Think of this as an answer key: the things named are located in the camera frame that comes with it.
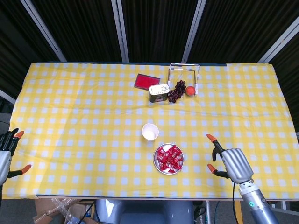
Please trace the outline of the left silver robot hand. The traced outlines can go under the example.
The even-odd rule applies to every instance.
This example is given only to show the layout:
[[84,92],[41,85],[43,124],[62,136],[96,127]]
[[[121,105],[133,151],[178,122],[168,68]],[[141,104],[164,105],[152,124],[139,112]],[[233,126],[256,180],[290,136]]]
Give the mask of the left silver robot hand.
[[23,175],[32,167],[31,164],[28,164],[23,169],[10,170],[12,157],[23,135],[24,131],[19,131],[19,129],[16,128],[0,136],[0,189],[2,189],[7,179]]

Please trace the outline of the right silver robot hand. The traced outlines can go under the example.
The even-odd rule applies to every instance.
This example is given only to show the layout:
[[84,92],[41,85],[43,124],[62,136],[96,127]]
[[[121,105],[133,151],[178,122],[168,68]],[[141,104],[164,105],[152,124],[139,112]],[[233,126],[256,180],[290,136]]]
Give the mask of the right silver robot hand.
[[206,136],[214,144],[212,160],[216,161],[217,154],[219,154],[226,168],[226,171],[219,171],[212,164],[208,164],[208,169],[214,175],[227,179],[229,178],[236,184],[241,184],[252,179],[254,174],[253,170],[241,149],[223,149],[214,136],[210,134],[207,134]]

